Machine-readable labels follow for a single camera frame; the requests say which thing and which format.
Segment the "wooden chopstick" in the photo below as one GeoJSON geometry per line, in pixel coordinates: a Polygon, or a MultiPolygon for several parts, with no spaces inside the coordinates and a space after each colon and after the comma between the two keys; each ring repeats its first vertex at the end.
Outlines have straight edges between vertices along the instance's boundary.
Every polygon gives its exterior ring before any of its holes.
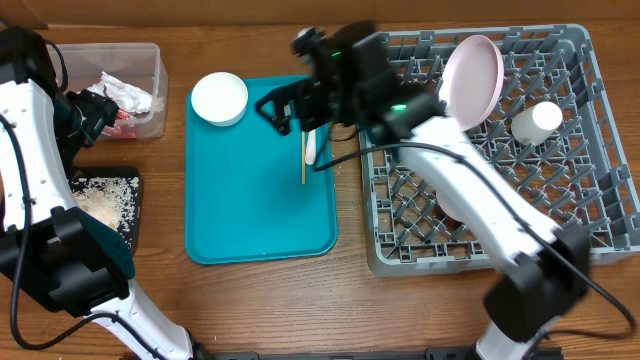
{"type": "Polygon", "coordinates": [[[306,184],[306,133],[301,131],[301,184],[306,184]]]}

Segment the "white plastic fork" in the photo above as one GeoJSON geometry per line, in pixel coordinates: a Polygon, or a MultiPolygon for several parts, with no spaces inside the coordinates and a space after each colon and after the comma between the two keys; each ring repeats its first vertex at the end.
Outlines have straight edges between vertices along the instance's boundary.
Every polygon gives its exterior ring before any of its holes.
{"type": "Polygon", "coordinates": [[[313,165],[316,161],[316,130],[313,129],[307,134],[307,142],[305,147],[305,163],[313,165]]]}

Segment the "red snack wrapper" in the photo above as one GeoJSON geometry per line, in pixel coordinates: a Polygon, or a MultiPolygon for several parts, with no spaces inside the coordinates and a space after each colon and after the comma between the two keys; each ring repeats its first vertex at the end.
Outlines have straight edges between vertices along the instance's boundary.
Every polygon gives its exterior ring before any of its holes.
{"type": "Polygon", "coordinates": [[[119,110],[114,125],[104,127],[101,134],[114,139],[133,139],[136,137],[135,120],[132,114],[119,110]]]}

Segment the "white tissue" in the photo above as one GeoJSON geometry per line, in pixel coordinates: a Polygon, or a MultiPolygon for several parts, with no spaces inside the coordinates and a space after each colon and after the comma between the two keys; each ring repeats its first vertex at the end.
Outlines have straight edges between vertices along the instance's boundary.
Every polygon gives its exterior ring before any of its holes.
{"type": "Polygon", "coordinates": [[[149,92],[122,82],[106,72],[101,74],[98,83],[91,85],[87,90],[113,100],[121,110],[131,114],[160,111],[165,106],[163,98],[154,98],[149,92]]]}

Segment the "white bowl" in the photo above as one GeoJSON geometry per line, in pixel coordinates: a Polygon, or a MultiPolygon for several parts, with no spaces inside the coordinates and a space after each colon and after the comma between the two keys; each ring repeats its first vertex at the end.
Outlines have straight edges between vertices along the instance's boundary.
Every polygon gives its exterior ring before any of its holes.
{"type": "Polygon", "coordinates": [[[205,121],[226,127],[244,116],[248,98],[248,88],[240,77],[229,72],[214,72],[196,83],[191,92],[191,106],[205,121]]]}

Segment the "food scraps pile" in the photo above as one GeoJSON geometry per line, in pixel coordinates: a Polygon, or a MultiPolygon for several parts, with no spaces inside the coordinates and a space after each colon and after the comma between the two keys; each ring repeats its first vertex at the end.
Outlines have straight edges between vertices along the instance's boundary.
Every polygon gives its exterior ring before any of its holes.
{"type": "Polygon", "coordinates": [[[71,183],[79,207],[86,213],[129,237],[133,230],[140,189],[134,177],[80,177],[71,183]]]}

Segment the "pink plate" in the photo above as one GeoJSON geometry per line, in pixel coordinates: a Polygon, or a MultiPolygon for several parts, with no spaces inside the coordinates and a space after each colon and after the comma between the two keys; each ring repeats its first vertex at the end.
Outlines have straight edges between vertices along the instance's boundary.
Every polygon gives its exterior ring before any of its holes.
{"type": "Polygon", "coordinates": [[[446,114],[463,131],[485,121],[494,110],[503,85],[504,62],[486,36],[472,35],[452,52],[444,67],[439,98],[446,114]]]}

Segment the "pink bowl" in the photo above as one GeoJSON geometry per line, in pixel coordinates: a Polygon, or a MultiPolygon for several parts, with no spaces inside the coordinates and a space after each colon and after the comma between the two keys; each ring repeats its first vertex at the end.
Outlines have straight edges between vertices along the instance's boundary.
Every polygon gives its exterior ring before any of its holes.
{"type": "Polygon", "coordinates": [[[465,218],[460,212],[462,205],[456,199],[447,196],[444,192],[437,192],[436,200],[439,207],[449,218],[456,222],[465,222],[465,218]]]}

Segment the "white upside-down cup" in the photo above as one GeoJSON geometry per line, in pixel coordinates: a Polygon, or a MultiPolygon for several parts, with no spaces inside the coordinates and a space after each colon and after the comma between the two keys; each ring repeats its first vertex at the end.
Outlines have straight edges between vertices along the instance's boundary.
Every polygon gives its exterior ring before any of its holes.
{"type": "Polygon", "coordinates": [[[540,102],[517,114],[511,124],[512,136],[523,145],[540,145],[546,141],[563,121],[558,105],[540,102]]]}

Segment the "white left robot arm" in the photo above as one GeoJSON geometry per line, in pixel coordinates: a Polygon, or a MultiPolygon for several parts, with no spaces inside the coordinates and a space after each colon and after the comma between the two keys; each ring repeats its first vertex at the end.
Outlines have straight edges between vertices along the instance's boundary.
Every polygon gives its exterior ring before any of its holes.
{"type": "Polygon", "coordinates": [[[22,27],[1,33],[1,272],[12,282],[9,328],[27,350],[55,346],[89,323],[141,359],[199,359],[191,333],[168,319],[135,280],[121,235],[81,209],[69,185],[80,149],[93,146],[119,107],[56,80],[54,44],[22,27]],[[44,343],[18,324],[19,296],[77,322],[44,343]]]}

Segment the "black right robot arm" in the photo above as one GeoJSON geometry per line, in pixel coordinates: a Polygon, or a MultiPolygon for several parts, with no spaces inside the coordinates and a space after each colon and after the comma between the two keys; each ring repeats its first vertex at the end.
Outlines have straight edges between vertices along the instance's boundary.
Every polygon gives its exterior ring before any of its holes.
{"type": "Polygon", "coordinates": [[[373,151],[390,150],[432,186],[500,273],[483,304],[490,323],[473,359],[523,359],[587,291],[590,245],[579,225],[562,227],[522,198],[479,153],[467,131],[485,120],[501,92],[504,65],[493,43],[474,35],[449,57],[435,92],[399,78],[372,22],[333,35],[309,27],[292,49],[309,78],[270,91],[269,123],[292,119],[367,131],[373,151]]]}

